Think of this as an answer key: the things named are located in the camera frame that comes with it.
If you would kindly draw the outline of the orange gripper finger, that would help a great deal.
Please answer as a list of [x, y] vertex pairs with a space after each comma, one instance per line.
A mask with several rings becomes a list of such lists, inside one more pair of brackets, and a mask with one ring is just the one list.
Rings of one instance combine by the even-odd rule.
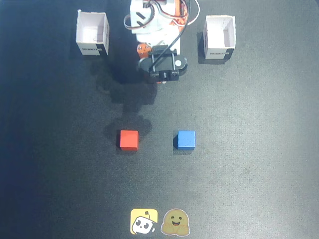
[[147, 43], [139, 43], [137, 45], [137, 53], [141, 59], [147, 58], [152, 51], [152, 47]]

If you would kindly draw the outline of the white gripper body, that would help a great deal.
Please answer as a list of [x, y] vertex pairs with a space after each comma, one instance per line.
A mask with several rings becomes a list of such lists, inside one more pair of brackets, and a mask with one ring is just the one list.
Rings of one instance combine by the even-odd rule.
[[166, 26], [160, 30], [152, 31], [146, 27], [138, 27], [136, 29], [137, 43], [147, 43], [152, 49], [155, 46], [168, 46], [180, 34], [177, 26]]

